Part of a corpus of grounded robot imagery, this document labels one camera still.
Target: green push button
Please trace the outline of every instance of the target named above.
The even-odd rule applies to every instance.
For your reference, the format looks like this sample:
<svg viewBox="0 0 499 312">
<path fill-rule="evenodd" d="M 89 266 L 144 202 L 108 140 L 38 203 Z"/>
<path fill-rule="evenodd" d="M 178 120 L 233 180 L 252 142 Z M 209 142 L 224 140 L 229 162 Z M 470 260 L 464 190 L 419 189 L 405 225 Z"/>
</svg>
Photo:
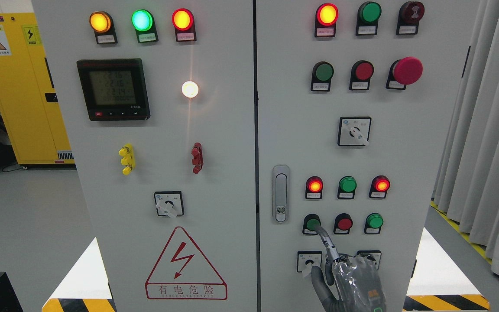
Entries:
<svg viewBox="0 0 499 312">
<path fill-rule="evenodd" d="M 367 217 L 367 225 L 373 229 L 378 229 L 379 227 L 382 227 L 383 224 L 384 220 L 378 213 L 373 213 Z"/>
<path fill-rule="evenodd" d="M 305 227 L 307 227 L 307 229 L 309 229 L 311 231 L 315 231 L 315 227 L 317 225 L 321 225 L 321 221 L 319 221 L 317 219 L 309 219 L 309 220 L 307 220 L 307 223 L 305 223 Z"/>
<path fill-rule="evenodd" d="M 357 183 L 352 176 L 346 176 L 342 180 L 340 180 L 340 189 L 346 193 L 351 193 L 357 187 Z"/>
<path fill-rule="evenodd" d="M 315 71 L 315 77 L 320 81 L 327 81 L 334 75 L 334 68 L 330 64 L 321 64 Z"/>
<path fill-rule="evenodd" d="M 372 24 L 380 18 L 382 10 L 377 2 L 365 2 L 359 8 L 359 18 L 367 24 Z"/>
</svg>

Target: lightning bolt symbol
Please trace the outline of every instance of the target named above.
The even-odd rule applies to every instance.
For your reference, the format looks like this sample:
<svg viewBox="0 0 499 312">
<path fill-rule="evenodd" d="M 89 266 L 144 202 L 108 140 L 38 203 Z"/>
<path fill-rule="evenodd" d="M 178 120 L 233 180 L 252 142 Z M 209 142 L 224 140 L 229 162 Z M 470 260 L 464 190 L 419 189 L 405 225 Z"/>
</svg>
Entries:
<svg viewBox="0 0 499 312">
<path fill-rule="evenodd" d="M 189 256 L 177 258 L 177 256 L 179 255 L 179 253 L 182 252 L 182 249 L 184 249 L 184 247 L 186 247 L 186 243 L 185 242 L 180 243 L 180 246 L 176 250 L 175 255 L 171 259 L 171 263 L 173 263 L 175 261 L 180 261 L 180 260 L 188 259 L 188 261 L 186 261 L 186 263 L 184 263 L 184 265 L 182 265 L 182 268 L 180 268 L 180 270 L 175 273 L 175 279 L 177 279 L 180 275 L 182 275 L 180 272 L 182 272 L 182 270 L 184 270 L 184 268 L 186 267 L 186 265 L 188 264 L 188 262 L 190 262 L 192 260 L 192 258 L 194 257 L 194 255 L 192 254 L 192 255 L 189 255 Z"/>
</svg>

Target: green indicator light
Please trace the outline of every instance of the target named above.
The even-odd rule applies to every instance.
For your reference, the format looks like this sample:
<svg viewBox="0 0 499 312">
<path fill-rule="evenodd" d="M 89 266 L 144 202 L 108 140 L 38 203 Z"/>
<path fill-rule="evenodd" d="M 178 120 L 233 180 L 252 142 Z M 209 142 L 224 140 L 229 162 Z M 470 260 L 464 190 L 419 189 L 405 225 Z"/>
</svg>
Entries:
<svg viewBox="0 0 499 312">
<path fill-rule="evenodd" d="M 367 24 L 374 23 L 380 18 L 382 10 L 377 2 L 366 2 L 359 10 L 359 18 Z"/>
<path fill-rule="evenodd" d="M 321 64 L 315 71 L 315 76 L 320 81 L 327 81 L 328 79 L 331 79 L 333 75 L 334 68 L 332 68 L 332 66 L 329 64 Z"/>
<path fill-rule="evenodd" d="M 317 225 L 321 225 L 321 221 L 319 221 L 317 219 L 310 219 L 307 221 L 307 223 L 305 223 L 305 227 L 307 227 L 307 229 L 309 229 L 311 231 L 315 231 L 315 227 Z"/>
<path fill-rule="evenodd" d="M 357 183 L 351 176 L 347 176 L 340 181 L 340 188 L 346 193 L 353 192 L 356 187 Z"/>
<path fill-rule="evenodd" d="M 147 31 L 153 26 L 153 17 L 146 10 L 136 10 L 132 14 L 132 25 L 140 32 Z"/>
<path fill-rule="evenodd" d="M 374 213 L 367 217 L 367 224 L 373 229 L 378 229 L 379 227 L 382 227 L 384 220 L 381 215 Z"/>
</svg>

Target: yellow and black hazard stripe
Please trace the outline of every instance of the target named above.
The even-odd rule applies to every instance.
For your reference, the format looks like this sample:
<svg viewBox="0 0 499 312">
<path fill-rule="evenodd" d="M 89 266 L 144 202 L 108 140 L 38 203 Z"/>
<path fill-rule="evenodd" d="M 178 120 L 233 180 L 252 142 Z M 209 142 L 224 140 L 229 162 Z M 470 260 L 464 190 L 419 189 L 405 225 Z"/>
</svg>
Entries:
<svg viewBox="0 0 499 312">
<path fill-rule="evenodd" d="M 404 311 L 490 310 L 482 295 L 407 296 Z"/>
<path fill-rule="evenodd" d="M 42 312 L 117 312 L 112 299 L 50 299 Z"/>
</svg>

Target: gray curtain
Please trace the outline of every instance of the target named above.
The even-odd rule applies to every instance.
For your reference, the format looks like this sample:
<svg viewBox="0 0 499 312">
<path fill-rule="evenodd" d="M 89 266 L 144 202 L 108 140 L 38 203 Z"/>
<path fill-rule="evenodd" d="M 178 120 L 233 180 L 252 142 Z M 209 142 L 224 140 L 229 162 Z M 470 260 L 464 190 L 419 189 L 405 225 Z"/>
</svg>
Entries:
<svg viewBox="0 0 499 312">
<path fill-rule="evenodd" d="M 433 197 L 499 275 L 499 0 L 481 1 Z"/>
</svg>

